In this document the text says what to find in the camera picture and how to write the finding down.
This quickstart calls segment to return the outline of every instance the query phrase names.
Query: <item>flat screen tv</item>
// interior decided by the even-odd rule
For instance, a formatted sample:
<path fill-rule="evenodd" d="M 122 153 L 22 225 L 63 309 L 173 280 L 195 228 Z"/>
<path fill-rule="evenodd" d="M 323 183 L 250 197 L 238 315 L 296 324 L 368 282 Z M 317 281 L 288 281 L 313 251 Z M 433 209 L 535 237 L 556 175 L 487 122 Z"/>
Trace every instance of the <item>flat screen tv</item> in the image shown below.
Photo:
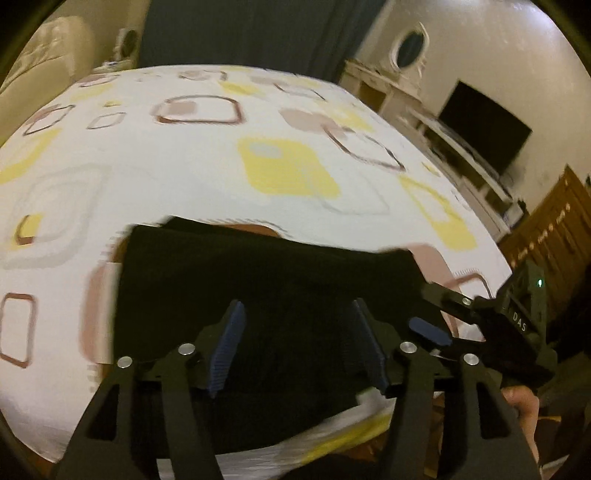
<path fill-rule="evenodd" d="M 439 114 L 501 175 L 530 136 L 531 129 L 501 105 L 458 82 Z"/>

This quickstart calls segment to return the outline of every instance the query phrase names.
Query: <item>beige wall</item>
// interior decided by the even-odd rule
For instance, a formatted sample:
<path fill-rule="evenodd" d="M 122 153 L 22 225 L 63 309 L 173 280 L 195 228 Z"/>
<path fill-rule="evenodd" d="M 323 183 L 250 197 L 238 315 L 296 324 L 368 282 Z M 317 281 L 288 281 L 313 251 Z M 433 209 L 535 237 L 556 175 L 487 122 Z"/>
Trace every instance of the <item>beige wall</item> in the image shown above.
<path fill-rule="evenodd" d="M 126 27 L 132 2 L 141 0 L 66 0 L 49 17 L 77 15 L 90 26 L 96 39 L 95 67 L 108 60 L 115 46 L 117 33 Z"/>
<path fill-rule="evenodd" d="M 554 23 L 528 1 L 390 0 L 357 54 L 377 63 L 421 21 L 430 37 L 425 106 L 439 113 L 458 79 L 526 123 L 532 134 L 505 179 L 533 209 L 568 163 L 591 171 L 591 78 Z"/>

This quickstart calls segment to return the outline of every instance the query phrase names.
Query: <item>silver screw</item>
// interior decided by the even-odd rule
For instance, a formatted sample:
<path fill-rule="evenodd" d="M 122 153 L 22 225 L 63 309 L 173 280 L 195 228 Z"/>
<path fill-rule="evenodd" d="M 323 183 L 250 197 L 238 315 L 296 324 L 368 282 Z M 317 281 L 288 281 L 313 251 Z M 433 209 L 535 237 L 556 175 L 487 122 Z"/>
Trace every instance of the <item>silver screw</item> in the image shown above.
<path fill-rule="evenodd" d="M 121 358 L 119 358 L 119 360 L 117 360 L 117 366 L 119 368 L 127 368 L 131 366 L 133 362 L 134 361 L 131 359 L 130 356 L 122 356 Z"/>
<path fill-rule="evenodd" d="M 191 355 L 195 351 L 195 346 L 192 343 L 184 343 L 178 347 L 178 352 L 181 355 Z"/>
<path fill-rule="evenodd" d="M 402 342 L 400 344 L 400 349 L 404 353 L 414 353 L 417 351 L 417 346 L 412 342 Z"/>
<path fill-rule="evenodd" d="M 478 365 L 478 362 L 480 362 L 480 359 L 476 355 L 474 355 L 473 353 L 467 353 L 466 355 L 464 355 L 464 361 L 468 365 Z"/>

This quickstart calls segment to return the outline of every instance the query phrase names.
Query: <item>dark curtain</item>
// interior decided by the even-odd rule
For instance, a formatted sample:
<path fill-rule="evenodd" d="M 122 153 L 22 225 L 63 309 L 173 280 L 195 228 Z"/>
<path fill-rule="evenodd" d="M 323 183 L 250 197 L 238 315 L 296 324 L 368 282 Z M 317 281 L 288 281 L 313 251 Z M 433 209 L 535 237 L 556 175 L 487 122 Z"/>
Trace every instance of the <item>dark curtain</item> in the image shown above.
<path fill-rule="evenodd" d="M 152 0 L 139 67 L 230 64 L 337 81 L 385 0 Z"/>

